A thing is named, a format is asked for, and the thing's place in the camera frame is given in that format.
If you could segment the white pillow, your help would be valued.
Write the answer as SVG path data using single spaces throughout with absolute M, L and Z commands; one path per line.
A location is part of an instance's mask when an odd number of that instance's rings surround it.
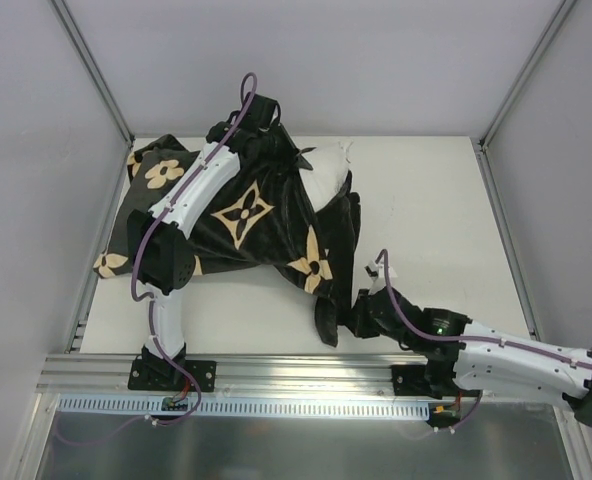
M 307 147 L 302 153 L 312 169 L 300 169 L 299 174 L 312 209 L 319 212 L 339 193 L 350 171 L 347 141 Z

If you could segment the black floral plush pillowcase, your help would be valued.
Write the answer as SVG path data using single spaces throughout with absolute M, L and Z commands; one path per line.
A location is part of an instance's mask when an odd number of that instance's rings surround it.
M 128 275 L 127 220 L 146 211 L 174 187 L 197 158 L 166 134 L 127 159 L 129 189 L 107 247 L 93 270 L 101 278 Z M 246 166 L 207 206 L 190 239 L 194 275 L 269 265 L 295 287 L 315 296 L 320 340 L 338 344 L 338 328 L 352 308 L 354 254 L 360 234 L 360 196 L 349 171 L 339 193 L 319 212 L 312 209 L 297 168 L 278 160 Z

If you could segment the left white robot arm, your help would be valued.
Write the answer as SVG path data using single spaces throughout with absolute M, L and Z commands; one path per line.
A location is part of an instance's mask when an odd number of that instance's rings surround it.
M 142 358 L 151 364 L 150 378 L 161 389 L 173 390 L 185 377 L 180 362 L 186 351 L 182 289 L 197 266 L 190 235 L 244 163 L 284 144 L 272 138 L 280 127 L 281 107 L 276 100 L 246 94 L 240 110 L 211 127 L 205 145 L 178 183 L 148 210 L 134 210 L 128 217 L 131 293 L 136 301 L 149 301 L 149 337 Z

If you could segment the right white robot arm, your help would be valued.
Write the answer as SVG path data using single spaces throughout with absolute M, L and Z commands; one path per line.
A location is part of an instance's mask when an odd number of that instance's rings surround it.
M 360 291 L 350 331 L 384 336 L 426 362 L 392 369 L 402 395 L 442 399 L 489 392 L 546 403 L 592 428 L 592 347 L 567 348 L 504 334 L 465 314 L 420 308 L 395 289 Z

